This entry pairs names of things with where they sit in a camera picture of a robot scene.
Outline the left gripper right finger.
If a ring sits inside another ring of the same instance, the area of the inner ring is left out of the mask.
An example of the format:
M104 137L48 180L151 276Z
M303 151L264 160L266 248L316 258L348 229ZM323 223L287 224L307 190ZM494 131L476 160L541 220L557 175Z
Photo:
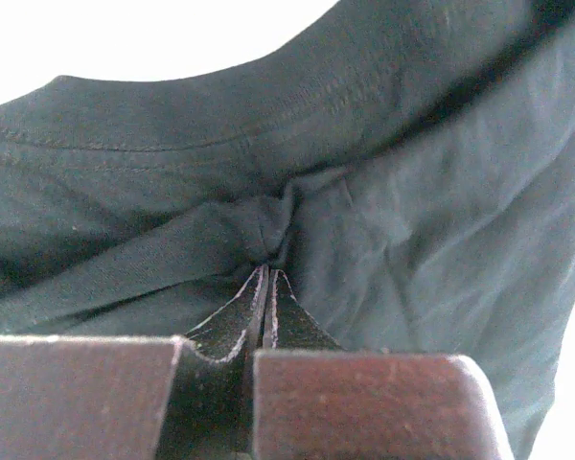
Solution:
M493 389L469 357L346 352L264 274L252 360L257 459L509 459Z

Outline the black t shirt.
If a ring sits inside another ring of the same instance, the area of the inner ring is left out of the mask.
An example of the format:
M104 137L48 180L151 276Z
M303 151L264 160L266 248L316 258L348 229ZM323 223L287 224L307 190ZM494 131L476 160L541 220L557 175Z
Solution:
M0 334L183 334L260 265L348 350L472 357L527 458L575 302L575 1L340 1L252 62L0 105Z

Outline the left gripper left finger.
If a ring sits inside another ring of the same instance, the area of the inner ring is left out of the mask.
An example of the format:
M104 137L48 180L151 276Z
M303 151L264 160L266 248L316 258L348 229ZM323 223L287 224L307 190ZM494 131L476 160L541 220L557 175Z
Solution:
M0 459L241 457L268 270L185 335L0 335Z

